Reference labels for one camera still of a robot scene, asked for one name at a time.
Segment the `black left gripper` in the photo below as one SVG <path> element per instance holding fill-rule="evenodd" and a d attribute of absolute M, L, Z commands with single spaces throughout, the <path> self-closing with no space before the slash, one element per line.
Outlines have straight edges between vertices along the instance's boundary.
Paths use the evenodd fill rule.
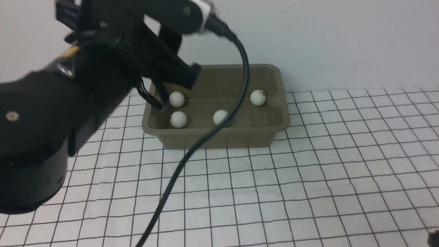
<path fill-rule="evenodd" d="M 193 88 L 202 70 L 201 65 L 188 65 L 177 55 L 159 55 L 149 60 L 146 56 L 137 56 L 131 49 L 131 41 L 135 35 L 145 35 L 151 29 L 145 22 L 142 25 L 132 18 L 115 23 L 103 19 L 98 11 L 102 1 L 83 0 L 80 4 L 73 0 L 55 1 L 56 20 L 71 30 L 65 42 L 77 42 L 80 47 L 100 49 L 115 55 L 128 72 L 133 87 L 147 103 L 158 110 L 169 103 L 164 83 L 173 83 L 190 90 Z M 176 47 L 170 44 L 177 39 L 176 36 L 171 36 L 171 31 L 164 27 L 161 26 L 155 36 L 169 47 Z"/>

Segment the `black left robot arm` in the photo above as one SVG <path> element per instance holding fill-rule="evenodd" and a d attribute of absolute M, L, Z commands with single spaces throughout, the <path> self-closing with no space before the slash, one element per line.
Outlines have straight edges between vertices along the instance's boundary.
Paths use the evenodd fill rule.
<path fill-rule="evenodd" d="M 213 9 L 194 0 L 55 2 L 70 49 L 45 68 L 1 84 L 1 214 L 27 214 L 53 198 L 73 156 L 144 77 L 165 109 L 163 83 L 191 89 L 201 71 L 177 55 L 182 35 Z"/>

